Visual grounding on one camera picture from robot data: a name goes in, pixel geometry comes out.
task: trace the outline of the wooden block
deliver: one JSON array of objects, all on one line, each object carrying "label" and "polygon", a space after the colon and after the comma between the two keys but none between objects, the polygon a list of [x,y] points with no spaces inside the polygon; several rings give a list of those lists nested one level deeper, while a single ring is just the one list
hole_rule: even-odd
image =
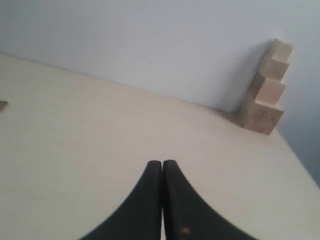
[{"label": "wooden block", "polygon": [[249,92],[254,100],[275,105],[285,89],[286,85],[283,82],[266,78],[257,72],[249,87]]},{"label": "wooden block", "polygon": [[6,107],[7,104],[7,101],[0,100],[0,112]]},{"label": "wooden block", "polygon": [[283,113],[278,105],[254,100],[247,94],[237,117],[243,128],[270,135]]},{"label": "wooden block", "polygon": [[269,48],[269,54],[272,58],[286,63],[294,50],[295,46],[292,43],[274,39],[271,47]]},{"label": "wooden block", "polygon": [[258,71],[268,79],[281,81],[289,64],[272,58],[268,53],[262,59]]}]

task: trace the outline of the white table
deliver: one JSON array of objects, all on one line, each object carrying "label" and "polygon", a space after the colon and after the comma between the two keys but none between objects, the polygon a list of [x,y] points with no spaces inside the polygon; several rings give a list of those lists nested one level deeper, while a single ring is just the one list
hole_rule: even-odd
[{"label": "white table", "polygon": [[122,203],[148,160],[166,159],[252,236],[320,238],[320,191],[277,131],[4,55],[0,99],[9,102],[0,113],[0,239],[77,240]]}]

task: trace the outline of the stacked wooden blocks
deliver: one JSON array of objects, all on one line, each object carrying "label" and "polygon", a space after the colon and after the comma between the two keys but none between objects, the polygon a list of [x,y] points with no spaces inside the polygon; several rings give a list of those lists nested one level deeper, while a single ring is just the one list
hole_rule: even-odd
[{"label": "stacked wooden blocks", "polygon": [[286,85],[281,82],[294,46],[275,39],[260,63],[237,117],[243,128],[270,135],[284,111],[278,105]]}]

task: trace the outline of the table surface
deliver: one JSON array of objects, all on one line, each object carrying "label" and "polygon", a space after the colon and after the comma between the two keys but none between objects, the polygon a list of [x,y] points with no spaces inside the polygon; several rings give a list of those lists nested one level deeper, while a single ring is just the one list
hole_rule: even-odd
[{"label": "table surface", "polygon": [[170,97],[0,55],[0,239],[77,240],[149,160],[260,240],[318,240],[320,191],[273,131]]}]

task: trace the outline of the white wall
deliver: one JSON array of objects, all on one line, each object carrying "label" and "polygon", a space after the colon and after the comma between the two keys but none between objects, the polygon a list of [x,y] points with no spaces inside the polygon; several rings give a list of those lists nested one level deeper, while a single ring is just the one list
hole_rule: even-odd
[{"label": "white wall", "polygon": [[320,183],[317,0],[1,0],[0,52],[225,111],[296,44],[279,130]]}]

